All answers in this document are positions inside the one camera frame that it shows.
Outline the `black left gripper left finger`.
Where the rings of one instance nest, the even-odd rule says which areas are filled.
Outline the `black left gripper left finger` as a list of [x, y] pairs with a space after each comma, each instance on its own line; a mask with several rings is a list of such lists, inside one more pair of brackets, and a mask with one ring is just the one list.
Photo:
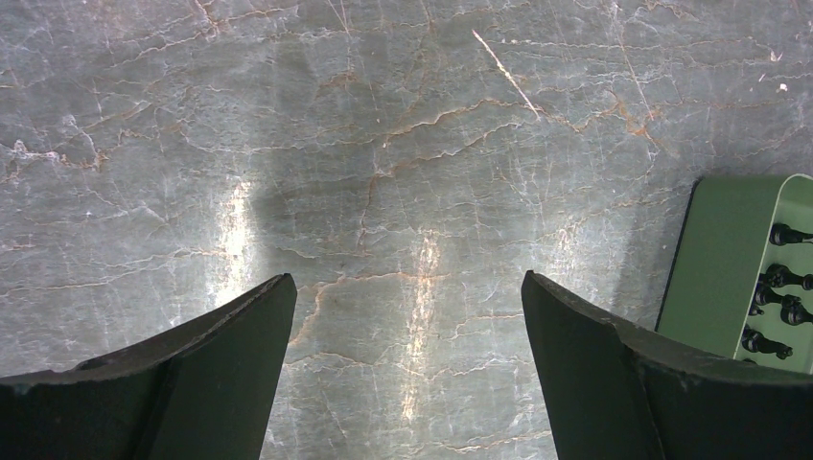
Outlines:
[[70, 370], [2, 378], [2, 457], [258, 458], [296, 297], [280, 274]]

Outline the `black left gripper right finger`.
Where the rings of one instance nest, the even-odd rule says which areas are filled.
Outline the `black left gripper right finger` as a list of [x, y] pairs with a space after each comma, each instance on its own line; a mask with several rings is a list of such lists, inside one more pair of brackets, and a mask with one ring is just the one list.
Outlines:
[[716, 356], [527, 272], [525, 325], [562, 459], [808, 459], [812, 378]]

